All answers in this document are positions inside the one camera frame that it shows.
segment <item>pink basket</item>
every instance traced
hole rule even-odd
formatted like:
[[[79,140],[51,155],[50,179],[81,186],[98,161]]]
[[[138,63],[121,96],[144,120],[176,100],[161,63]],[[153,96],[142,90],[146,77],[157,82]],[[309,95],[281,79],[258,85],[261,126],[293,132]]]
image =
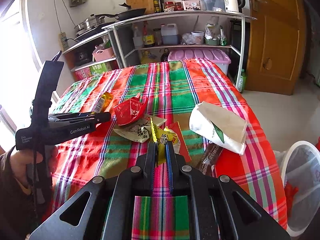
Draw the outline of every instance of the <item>pink basket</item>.
[[[99,49],[97,50],[96,53],[93,53],[92,54],[94,56],[94,59],[96,61],[102,61],[102,60],[105,60],[105,59],[109,59],[109,58],[113,58],[115,57],[115,54],[113,52],[113,49],[112,47],[108,48],[108,49]]]

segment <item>power strip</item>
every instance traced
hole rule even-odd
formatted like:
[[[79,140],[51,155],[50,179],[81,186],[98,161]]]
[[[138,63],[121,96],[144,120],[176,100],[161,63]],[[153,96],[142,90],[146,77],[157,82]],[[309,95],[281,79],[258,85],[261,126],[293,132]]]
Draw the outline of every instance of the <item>power strip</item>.
[[[65,50],[69,49],[69,44],[68,44],[66,33],[59,33],[58,38],[59,38],[59,44],[60,44],[61,50],[65,51]]]

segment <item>wooden door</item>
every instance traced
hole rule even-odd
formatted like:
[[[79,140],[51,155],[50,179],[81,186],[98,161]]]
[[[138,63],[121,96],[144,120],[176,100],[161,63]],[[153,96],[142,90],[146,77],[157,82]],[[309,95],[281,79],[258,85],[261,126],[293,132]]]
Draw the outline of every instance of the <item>wooden door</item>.
[[[291,95],[306,43],[302,0],[250,0],[246,90]]]

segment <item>trash can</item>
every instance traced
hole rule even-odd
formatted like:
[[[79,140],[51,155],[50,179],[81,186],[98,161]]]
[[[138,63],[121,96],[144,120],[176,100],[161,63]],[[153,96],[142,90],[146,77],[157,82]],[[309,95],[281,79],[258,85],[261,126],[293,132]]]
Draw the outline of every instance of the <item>trash can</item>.
[[[320,152],[311,143],[299,141],[288,151],[275,155],[284,187],[289,182],[298,188],[287,232],[291,237],[300,236],[320,207]]]

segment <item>door handle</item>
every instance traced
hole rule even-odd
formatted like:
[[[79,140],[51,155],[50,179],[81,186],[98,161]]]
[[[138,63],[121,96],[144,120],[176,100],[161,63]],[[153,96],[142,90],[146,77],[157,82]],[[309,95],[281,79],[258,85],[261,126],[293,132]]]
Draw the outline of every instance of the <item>door handle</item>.
[[[270,70],[272,68],[272,60],[271,58],[267,58],[267,60],[262,64],[265,70]]]
[[[265,0],[252,0],[252,9],[254,11],[259,11],[259,3],[268,3]]]
[[[261,2],[261,3],[268,3],[267,1],[265,0],[256,0],[257,2]]]

